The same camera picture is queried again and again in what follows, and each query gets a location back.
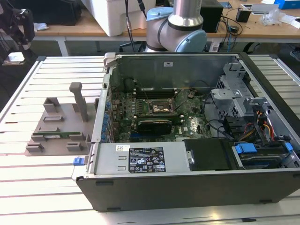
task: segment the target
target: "table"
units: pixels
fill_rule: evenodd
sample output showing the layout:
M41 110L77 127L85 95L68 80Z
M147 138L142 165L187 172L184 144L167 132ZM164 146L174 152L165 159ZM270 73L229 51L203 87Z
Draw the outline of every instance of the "table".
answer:
M261 0L249 0L246 3L260 3ZM229 0L233 8L238 8L244 1ZM300 9L282 10L287 15L300 16ZM237 11L228 13L228 17L235 20ZM260 15L250 15L247 23L242 23L243 33L238 37L237 42L273 42L273 43L299 43L300 29L283 23L282 26L263 26L259 24ZM146 40L146 29L136 29L132 31L135 41ZM218 28L217 33L208 33L208 41L220 43L226 35L226 27L223 23ZM129 41L127 32L122 35L108 37L96 20L87 11L83 10L82 17L76 26L50 25L48 30L36 32L34 40L57 41L62 56L68 56L66 41Z
M251 57L255 64L264 67L263 73L270 81L274 81L274 77L278 77L279 82L283 76L294 77L284 64L268 55ZM87 221L97 221L101 225L243 225L242 221L250 220L252 225L300 223L300 190L274 204L108 213L93 211L72 180L73 173L74 178L85 169L85 166L80 166L74 170L72 162L75 156L26 157L23 153L44 111L45 98L58 97L60 103L75 103L68 88L71 82L81 82L82 95L87 102L93 103L101 92L103 67L103 57L98 56L47 57L38 61L0 113L1 225L86 224ZM269 70L275 70L275 73L269 75Z

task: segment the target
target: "yellow wire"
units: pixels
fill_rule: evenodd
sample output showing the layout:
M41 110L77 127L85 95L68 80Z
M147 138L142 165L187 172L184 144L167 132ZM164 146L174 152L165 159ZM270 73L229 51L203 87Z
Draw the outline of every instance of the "yellow wire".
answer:
M270 135L270 139L272 139L272 137L271 137L271 129L270 129L270 127L269 127L267 124L264 124L264 126L268 128L268 130L269 130L269 135Z
M242 137L242 138L240 139L240 141L243 140L243 139L245 139L246 137L249 137L249 136L252 135L254 132L255 132L255 129L251 130L247 135L245 135L244 137Z

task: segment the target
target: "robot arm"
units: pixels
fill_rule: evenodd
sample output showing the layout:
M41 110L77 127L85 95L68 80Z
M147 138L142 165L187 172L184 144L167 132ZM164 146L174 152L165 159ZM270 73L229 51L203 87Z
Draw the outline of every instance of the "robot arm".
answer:
M174 0L174 8L157 7L147 13L146 52L202 52L206 41L201 0Z
M30 56L28 50L35 36L30 10L15 9L7 0L0 0L0 29L17 43L25 58Z

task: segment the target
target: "gray post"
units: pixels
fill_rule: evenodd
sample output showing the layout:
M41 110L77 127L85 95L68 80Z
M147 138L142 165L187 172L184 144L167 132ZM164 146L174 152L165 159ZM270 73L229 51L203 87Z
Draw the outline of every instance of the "gray post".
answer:
M87 122L89 120L89 117L88 117L88 111L87 111L85 99L81 94L82 88L83 85L80 82L72 82L69 89L70 92L74 94L75 102L77 103L83 122Z

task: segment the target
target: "computer case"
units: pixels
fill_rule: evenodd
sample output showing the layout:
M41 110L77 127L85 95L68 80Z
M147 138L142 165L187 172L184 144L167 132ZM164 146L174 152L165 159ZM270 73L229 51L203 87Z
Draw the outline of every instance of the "computer case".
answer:
M79 0L10 0L18 9L27 8L35 23L73 26L81 16Z

